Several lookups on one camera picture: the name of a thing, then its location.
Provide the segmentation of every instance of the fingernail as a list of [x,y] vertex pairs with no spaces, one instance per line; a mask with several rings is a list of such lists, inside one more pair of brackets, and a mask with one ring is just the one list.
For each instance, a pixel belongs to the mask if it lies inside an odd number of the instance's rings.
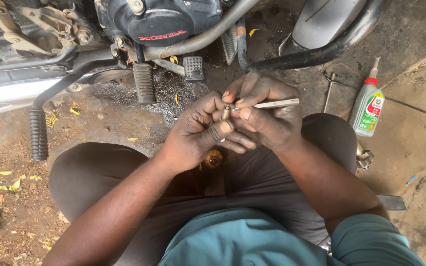
[[244,99],[240,99],[239,101],[237,101],[236,106],[238,106],[238,104],[241,104],[242,102],[244,102]]
[[244,120],[249,120],[249,117],[251,116],[251,108],[243,108],[240,111],[240,117]]
[[229,133],[234,130],[234,128],[227,121],[221,123],[220,128],[225,133]]

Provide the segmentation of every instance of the concrete floor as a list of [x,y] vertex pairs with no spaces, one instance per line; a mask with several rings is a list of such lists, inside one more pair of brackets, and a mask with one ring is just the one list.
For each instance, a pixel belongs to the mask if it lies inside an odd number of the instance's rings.
[[[290,32],[301,5],[300,1],[264,0],[248,14],[247,28],[259,28],[248,37],[250,61],[276,56],[277,47]],[[244,74],[236,61],[226,65],[219,40],[195,54],[204,57],[206,80],[185,83],[179,75],[156,70],[158,104],[155,106],[137,105],[131,77],[118,79],[119,85],[108,83],[72,94],[63,102],[49,106],[49,109],[60,106],[61,118],[48,131],[50,157],[43,164],[30,161],[28,110],[0,115],[0,170],[13,170],[15,176],[38,174],[45,179],[37,183],[36,190],[30,189],[31,182],[23,181],[22,192],[6,196],[0,245],[7,248],[0,255],[0,265],[11,265],[12,257],[27,250],[32,252],[30,258],[37,264],[47,251],[40,248],[40,240],[29,239],[24,232],[29,230],[37,233],[39,239],[47,240],[60,236],[66,228],[46,185],[50,165],[60,153],[78,143],[95,141],[130,146],[152,156],[165,140],[174,118],[185,107],[208,90],[223,92]],[[386,84],[384,95],[426,111],[426,0],[394,0],[374,31],[354,50],[333,62],[272,74],[301,90],[304,115],[309,115],[323,110],[328,90],[323,73],[336,73],[337,80],[349,87],[333,87],[328,112],[348,119],[357,88],[362,86],[376,56],[382,57],[378,79],[379,86]],[[178,104],[174,100],[177,93]],[[73,101],[80,106],[79,116],[69,112]],[[372,150],[376,158],[370,170],[358,171],[357,176],[377,194],[404,198],[408,209],[390,213],[391,219],[408,237],[411,249],[426,263],[426,114],[386,101],[376,134],[360,138],[360,142]],[[414,174],[417,179],[405,186]],[[14,178],[0,176],[0,184],[9,184]],[[15,238],[11,233],[14,230],[22,230],[22,235]]]

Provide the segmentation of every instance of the motorcycle engine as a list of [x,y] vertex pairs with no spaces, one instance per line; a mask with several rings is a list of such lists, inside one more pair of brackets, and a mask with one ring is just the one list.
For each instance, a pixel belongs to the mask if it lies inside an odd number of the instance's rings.
[[[216,24],[221,0],[108,0],[109,19],[124,34],[145,46],[164,47]],[[143,4],[134,13],[130,5]]]

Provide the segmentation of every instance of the black pants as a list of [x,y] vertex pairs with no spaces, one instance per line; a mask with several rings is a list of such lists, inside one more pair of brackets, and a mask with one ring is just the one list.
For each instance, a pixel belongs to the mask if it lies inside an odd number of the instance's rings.
[[[345,120],[329,114],[307,116],[302,135],[355,173],[356,134]],[[140,152],[117,144],[77,145],[54,162],[50,193],[60,211],[74,221],[145,160]],[[268,148],[260,146],[240,155],[223,175],[226,194],[210,197],[196,196],[195,185],[186,182],[188,175],[175,177],[116,265],[157,265],[170,240],[190,219],[234,207],[260,209],[314,244],[328,240],[323,219]]]

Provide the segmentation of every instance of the motorcycle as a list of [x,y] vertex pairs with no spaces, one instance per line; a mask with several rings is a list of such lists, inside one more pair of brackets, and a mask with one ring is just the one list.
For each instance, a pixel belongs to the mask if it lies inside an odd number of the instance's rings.
[[249,72],[329,62],[363,40],[391,0],[306,0],[276,58],[249,62],[244,15],[259,0],[0,0],[0,112],[32,105],[32,158],[46,160],[43,104],[133,73],[138,101],[155,104],[152,64],[186,81],[204,79],[203,59],[164,58],[222,38],[228,64]]

